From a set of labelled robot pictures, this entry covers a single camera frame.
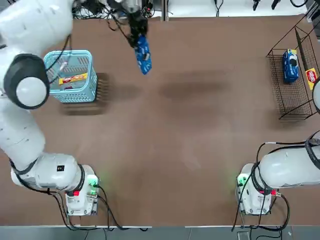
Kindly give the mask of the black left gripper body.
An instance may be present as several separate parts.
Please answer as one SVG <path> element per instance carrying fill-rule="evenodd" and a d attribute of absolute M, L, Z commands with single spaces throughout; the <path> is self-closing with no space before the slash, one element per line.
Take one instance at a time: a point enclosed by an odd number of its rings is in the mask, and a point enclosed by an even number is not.
<path fill-rule="evenodd" d="M 143 16 L 141 10 L 127 12 L 126 15 L 131 35 L 147 35 L 148 19 Z"/>

